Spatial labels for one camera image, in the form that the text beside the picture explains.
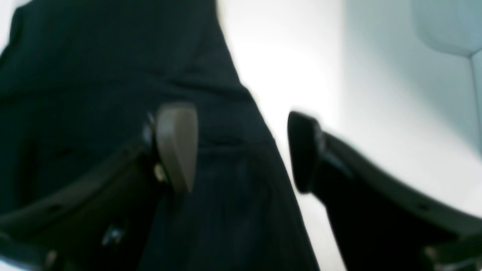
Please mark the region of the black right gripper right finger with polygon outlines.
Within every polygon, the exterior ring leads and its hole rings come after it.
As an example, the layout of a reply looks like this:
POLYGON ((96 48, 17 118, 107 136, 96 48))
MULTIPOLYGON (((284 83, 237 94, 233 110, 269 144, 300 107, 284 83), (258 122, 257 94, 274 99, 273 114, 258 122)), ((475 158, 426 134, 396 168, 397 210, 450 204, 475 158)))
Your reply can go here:
POLYGON ((287 122, 299 192, 325 207, 348 271, 480 271, 480 218, 403 184, 318 121, 287 122))

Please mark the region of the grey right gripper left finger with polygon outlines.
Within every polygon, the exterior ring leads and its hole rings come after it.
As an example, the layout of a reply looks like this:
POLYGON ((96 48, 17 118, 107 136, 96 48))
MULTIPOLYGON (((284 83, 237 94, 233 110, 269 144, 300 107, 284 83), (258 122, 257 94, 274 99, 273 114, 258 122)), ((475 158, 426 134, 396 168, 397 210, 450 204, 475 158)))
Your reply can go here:
POLYGON ((156 178, 177 193, 194 187, 198 152, 198 115, 191 103, 163 104, 154 117, 154 142, 159 162, 156 178))

